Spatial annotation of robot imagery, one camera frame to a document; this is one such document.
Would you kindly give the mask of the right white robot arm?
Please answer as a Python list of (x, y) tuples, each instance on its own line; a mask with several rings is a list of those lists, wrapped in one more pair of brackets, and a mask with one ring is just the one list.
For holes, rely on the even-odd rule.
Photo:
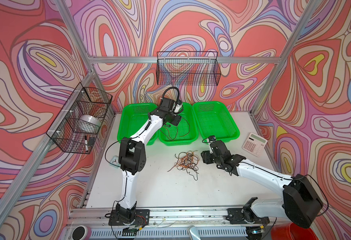
[(260, 200), (252, 197), (241, 209), (242, 221), (254, 223), (259, 219), (275, 217), (288, 219), (298, 227), (310, 228), (319, 217), (323, 202), (307, 176), (285, 175), (264, 168), (246, 157), (231, 154), (225, 143), (210, 136), (202, 143), (209, 150), (201, 153), (202, 161), (215, 164), (230, 175), (250, 179), (277, 194), (277, 199)]

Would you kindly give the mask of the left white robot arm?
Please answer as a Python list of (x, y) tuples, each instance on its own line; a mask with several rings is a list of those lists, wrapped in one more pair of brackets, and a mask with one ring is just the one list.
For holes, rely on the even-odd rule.
[(181, 100), (163, 97), (159, 106), (147, 114), (147, 120), (142, 127), (131, 137), (120, 141), (118, 163), (122, 170), (122, 195), (115, 205), (116, 215), (120, 219), (129, 223), (135, 219), (137, 176), (146, 164), (147, 143), (166, 123), (177, 126), (182, 110)]

